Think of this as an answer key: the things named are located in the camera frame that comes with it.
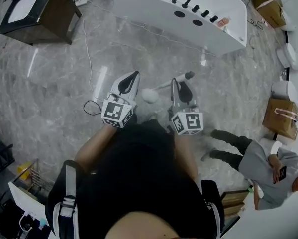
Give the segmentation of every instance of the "white desk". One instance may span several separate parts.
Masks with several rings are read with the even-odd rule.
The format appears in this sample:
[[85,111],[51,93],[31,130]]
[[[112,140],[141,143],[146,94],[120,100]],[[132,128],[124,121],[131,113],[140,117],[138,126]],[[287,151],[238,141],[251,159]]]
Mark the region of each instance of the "white desk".
[[[28,212],[33,218],[39,221],[41,219],[44,219],[47,222],[45,215],[45,206],[43,204],[39,203],[23,191],[21,191],[12,182],[9,182],[8,185],[18,207],[23,209],[25,212]],[[53,232],[50,232],[48,239],[56,239],[56,236]]]

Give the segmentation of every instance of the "white ball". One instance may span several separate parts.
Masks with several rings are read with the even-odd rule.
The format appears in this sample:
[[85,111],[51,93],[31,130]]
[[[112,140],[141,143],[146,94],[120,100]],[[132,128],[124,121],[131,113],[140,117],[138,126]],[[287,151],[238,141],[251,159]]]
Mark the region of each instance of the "white ball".
[[143,100],[145,102],[147,102],[148,104],[155,103],[159,98],[158,92],[156,92],[155,90],[152,90],[152,89],[143,89],[141,91],[141,96],[142,96]]

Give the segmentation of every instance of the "black cable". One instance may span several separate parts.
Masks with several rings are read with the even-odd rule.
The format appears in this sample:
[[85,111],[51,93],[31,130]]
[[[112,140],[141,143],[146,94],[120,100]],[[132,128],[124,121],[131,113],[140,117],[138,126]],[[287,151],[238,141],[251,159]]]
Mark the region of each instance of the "black cable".
[[251,18],[250,21],[247,20],[248,23],[251,23],[254,27],[259,28],[260,30],[264,30],[263,26],[262,26],[262,22],[258,21],[257,24],[255,24],[255,21]]
[[249,3],[250,3],[250,0],[248,1],[247,5],[246,5],[246,8],[248,7]]
[[[100,113],[97,113],[97,114],[90,114],[90,113],[86,112],[86,110],[85,110],[85,106],[86,106],[86,104],[87,104],[88,102],[93,102],[93,103],[95,103],[96,105],[98,105],[98,107],[99,107],[99,109],[100,109]],[[97,104],[97,103],[96,103],[95,101],[93,101],[93,100],[88,100],[87,102],[85,102],[83,109],[84,109],[84,112],[85,112],[85,113],[87,113],[87,114],[89,114],[89,115],[91,115],[91,116],[96,116],[96,115],[99,115],[99,114],[102,113],[102,110],[101,110],[100,105]]]

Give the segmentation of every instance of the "power strip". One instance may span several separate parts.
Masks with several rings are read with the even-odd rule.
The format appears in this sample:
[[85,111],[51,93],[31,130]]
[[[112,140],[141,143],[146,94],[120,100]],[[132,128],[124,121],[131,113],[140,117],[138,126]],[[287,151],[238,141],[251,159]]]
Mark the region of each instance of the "power strip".
[[75,5],[77,7],[83,6],[87,4],[87,0],[75,0]]

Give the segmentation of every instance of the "person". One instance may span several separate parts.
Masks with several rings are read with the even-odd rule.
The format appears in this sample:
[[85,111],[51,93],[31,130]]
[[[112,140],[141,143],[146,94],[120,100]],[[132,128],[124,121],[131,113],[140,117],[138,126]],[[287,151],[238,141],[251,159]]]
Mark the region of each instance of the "person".
[[156,119],[128,122],[123,129],[104,125],[75,161],[64,162],[45,210],[53,231],[61,230],[53,224],[57,203],[73,198],[65,197],[69,168],[76,172],[81,239],[216,238],[207,199],[218,207],[224,225],[216,184],[206,181],[209,190],[202,195],[196,183],[190,136],[167,134]]
[[[223,140],[236,147],[243,155],[232,154],[213,148],[211,158],[220,159],[254,182],[254,204],[256,210],[273,209],[281,206],[293,193],[298,191],[298,155],[279,148],[276,154],[264,149],[258,142],[244,136],[210,130],[214,139]],[[280,171],[286,166],[286,177],[279,181]],[[258,186],[264,192],[259,196]]]

